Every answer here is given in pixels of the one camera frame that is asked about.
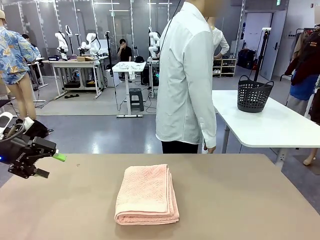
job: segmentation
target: plastic basket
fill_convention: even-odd
[[[247,113],[262,112],[274,84],[274,81],[261,83],[250,80],[246,75],[241,76],[238,83],[238,109]]]

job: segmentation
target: blue floral shirt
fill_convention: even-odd
[[[0,26],[0,76],[5,84],[19,82],[30,71],[27,62],[33,62],[39,54],[19,33]]]

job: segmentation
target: man in black shirt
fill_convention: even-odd
[[[120,57],[120,62],[131,62],[132,50],[130,47],[127,46],[127,42],[123,38],[120,39],[120,47],[118,48],[117,55]],[[124,78],[124,73],[122,73],[120,80],[123,80]]]

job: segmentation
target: human hand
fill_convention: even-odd
[[[203,149],[204,149],[205,151],[208,150],[208,154],[213,154],[214,151],[216,150],[216,147],[214,146],[214,147],[212,147],[212,148],[207,148],[207,145],[204,144],[204,148],[203,148]]]

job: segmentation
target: shirt collar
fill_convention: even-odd
[[[201,12],[198,10],[198,8],[190,2],[185,1],[183,3],[181,11],[189,12],[189,13],[195,15],[199,20],[203,20],[203,21],[207,22],[205,20],[204,16],[201,14]]]

